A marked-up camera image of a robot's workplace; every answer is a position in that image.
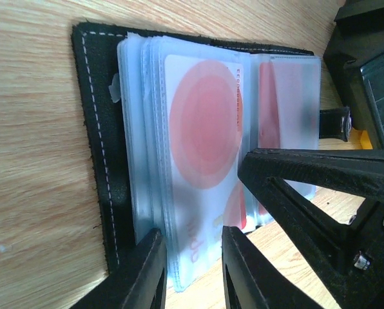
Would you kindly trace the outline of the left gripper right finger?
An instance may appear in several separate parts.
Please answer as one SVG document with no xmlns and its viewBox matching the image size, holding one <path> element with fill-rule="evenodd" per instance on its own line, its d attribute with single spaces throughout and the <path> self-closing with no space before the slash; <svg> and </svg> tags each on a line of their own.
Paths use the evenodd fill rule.
<svg viewBox="0 0 384 309">
<path fill-rule="evenodd" d="M 333 298 L 340 301 L 336 268 L 340 226 L 282 225 Z M 319 308 L 292 284 L 237 227 L 222 229 L 222 268 L 227 308 Z"/>
</svg>

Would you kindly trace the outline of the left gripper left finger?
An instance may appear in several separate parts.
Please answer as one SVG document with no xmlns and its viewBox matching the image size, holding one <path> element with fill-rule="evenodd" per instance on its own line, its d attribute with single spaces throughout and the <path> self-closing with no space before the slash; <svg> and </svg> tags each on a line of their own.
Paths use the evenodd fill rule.
<svg viewBox="0 0 384 309">
<path fill-rule="evenodd" d="M 76 302 L 73 308 L 164 308 L 166 239 L 151 229 L 122 265 Z"/>
</svg>

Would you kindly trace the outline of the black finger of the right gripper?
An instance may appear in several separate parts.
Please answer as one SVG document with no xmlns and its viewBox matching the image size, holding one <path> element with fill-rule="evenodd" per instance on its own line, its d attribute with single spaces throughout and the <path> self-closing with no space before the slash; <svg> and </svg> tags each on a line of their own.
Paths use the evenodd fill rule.
<svg viewBox="0 0 384 309">
<path fill-rule="evenodd" d="M 384 149 L 255 149 L 238 177 L 342 308 L 384 308 Z"/>
</svg>

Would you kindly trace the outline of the black card holder wallet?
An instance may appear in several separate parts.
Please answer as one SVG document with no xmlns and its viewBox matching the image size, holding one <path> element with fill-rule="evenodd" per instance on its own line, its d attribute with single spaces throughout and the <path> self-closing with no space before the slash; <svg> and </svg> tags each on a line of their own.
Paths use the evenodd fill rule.
<svg viewBox="0 0 384 309">
<path fill-rule="evenodd" d="M 167 242 L 168 280 L 175 291 L 182 292 L 216 260 L 204 268 L 187 270 L 180 267 L 181 249 L 172 197 L 165 58 L 168 55 L 225 58 L 244 67 L 238 179 L 238 168 L 249 152 L 245 148 L 250 142 L 256 64 L 272 57 L 319 57 L 311 51 L 283 46 L 96 23 L 75 25 L 72 43 L 109 271 L 116 271 L 122 265 L 125 253 L 150 229 L 158 228 Z M 319 109 L 318 141 L 321 138 L 345 141 L 350 129 L 348 108 Z M 271 222 L 272 217 L 238 181 L 244 195 L 245 219 L 241 226 L 225 223 L 222 227 L 236 226 L 251 232 Z"/>
</svg>

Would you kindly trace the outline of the red circle white card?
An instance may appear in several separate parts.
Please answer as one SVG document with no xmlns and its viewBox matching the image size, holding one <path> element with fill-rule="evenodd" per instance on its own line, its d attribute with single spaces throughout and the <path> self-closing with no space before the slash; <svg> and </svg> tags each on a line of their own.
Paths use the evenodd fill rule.
<svg viewBox="0 0 384 309">
<path fill-rule="evenodd" d="M 317 149 L 320 77 L 320 60 L 314 57 L 272 57 L 257 63 L 250 142 L 245 150 Z"/>
</svg>

